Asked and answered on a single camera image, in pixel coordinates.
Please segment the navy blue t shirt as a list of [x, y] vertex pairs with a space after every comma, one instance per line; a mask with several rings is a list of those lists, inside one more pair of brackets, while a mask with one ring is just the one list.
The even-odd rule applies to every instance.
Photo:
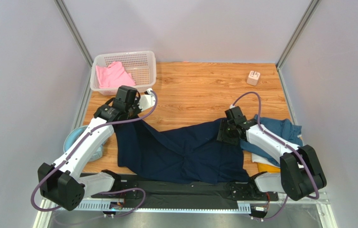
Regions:
[[118, 166], [154, 181], [248, 182], [240, 145], [217, 140], [222, 118], [159, 132], [145, 121], [116, 126]]

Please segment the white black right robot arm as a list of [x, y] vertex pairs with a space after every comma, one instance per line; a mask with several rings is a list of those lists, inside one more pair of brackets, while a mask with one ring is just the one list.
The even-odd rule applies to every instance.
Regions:
[[230, 145], [246, 141], [264, 150], [280, 165], [278, 173], [261, 172], [253, 176], [253, 191], [285, 193], [294, 201], [319, 198], [318, 191], [327, 186], [327, 179], [313, 147], [280, 138], [257, 120], [248, 120], [238, 106], [232, 105], [225, 114], [218, 141]]

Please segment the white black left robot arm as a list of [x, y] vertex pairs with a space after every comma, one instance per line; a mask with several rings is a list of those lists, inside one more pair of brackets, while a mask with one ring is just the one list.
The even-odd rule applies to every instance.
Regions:
[[72, 211], [93, 195], [120, 194], [122, 191], [114, 187], [118, 181], [116, 173], [103, 170], [82, 177], [82, 171], [98, 148], [115, 133], [114, 126], [143, 120], [137, 115], [147, 109], [154, 112], [157, 104], [158, 96], [151, 88], [140, 95], [133, 87], [119, 87], [116, 96], [96, 110], [72, 146], [52, 164], [43, 163], [39, 167], [39, 183], [31, 194], [31, 205], [42, 212], [59, 208]]

